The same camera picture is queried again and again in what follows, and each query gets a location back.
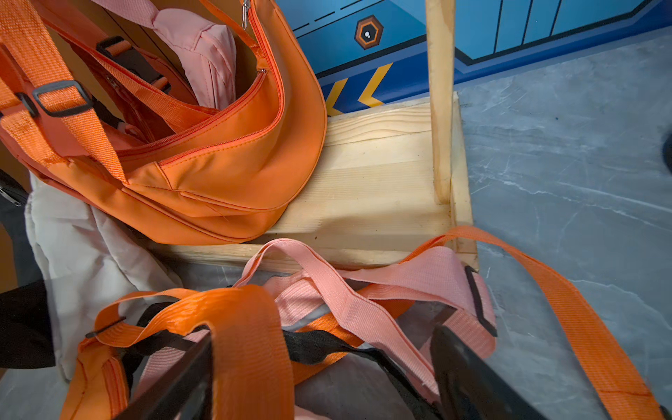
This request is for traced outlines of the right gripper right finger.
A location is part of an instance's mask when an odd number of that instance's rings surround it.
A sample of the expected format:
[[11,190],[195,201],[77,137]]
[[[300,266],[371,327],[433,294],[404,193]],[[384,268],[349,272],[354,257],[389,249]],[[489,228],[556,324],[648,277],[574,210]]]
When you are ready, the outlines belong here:
[[430,345],[444,419],[544,419],[449,328],[435,328]]

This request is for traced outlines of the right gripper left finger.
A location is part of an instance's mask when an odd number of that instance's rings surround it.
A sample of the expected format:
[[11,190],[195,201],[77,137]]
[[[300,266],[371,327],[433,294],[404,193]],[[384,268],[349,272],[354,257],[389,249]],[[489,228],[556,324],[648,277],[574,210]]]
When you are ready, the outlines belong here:
[[122,411],[123,419],[211,419],[213,417],[213,347],[208,334]]

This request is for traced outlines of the pink crescent sling bag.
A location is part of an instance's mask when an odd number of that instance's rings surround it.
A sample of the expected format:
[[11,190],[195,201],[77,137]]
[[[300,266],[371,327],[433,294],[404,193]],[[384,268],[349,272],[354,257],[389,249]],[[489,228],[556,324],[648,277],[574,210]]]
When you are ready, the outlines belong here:
[[409,259],[376,269],[338,271],[300,241],[270,241],[250,259],[236,286],[250,282],[266,253],[279,250],[301,267],[290,276],[276,276],[265,289],[276,300],[283,325],[291,326],[321,305],[330,316],[311,327],[334,331],[341,327],[358,339],[381,348],[429,392],[439,393],[428,346],[416,348],[396,322],[402,303],[439,302],[454,308],[445,325],[476,355],[495,351],[497,331],[488,288],[482,278],[444,246],[418,250]]

